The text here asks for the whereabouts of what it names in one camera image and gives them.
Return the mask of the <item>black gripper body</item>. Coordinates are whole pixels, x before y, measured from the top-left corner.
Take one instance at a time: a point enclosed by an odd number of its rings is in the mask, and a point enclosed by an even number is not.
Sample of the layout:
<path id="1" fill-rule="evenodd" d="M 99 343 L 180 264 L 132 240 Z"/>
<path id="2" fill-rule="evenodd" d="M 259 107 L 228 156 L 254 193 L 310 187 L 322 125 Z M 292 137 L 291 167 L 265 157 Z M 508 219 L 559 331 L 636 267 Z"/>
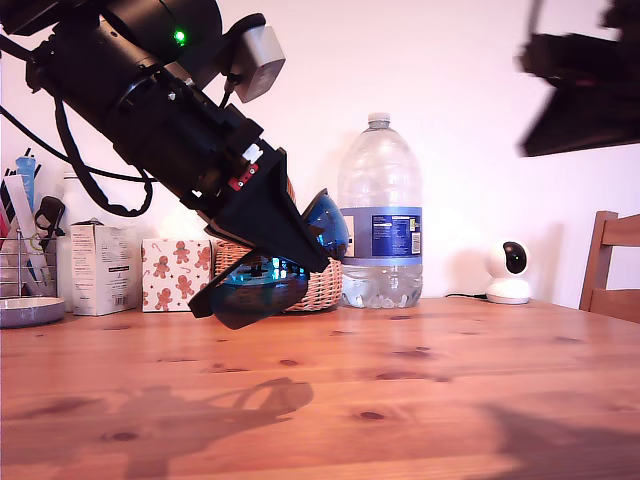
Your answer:
<path id="1" fill-rule="evenodd" d="M 169 73 L 101 80 L 101 131 L 138 170 L 188 209 L 216 216 L 263 174 L 262 129 Z"/>

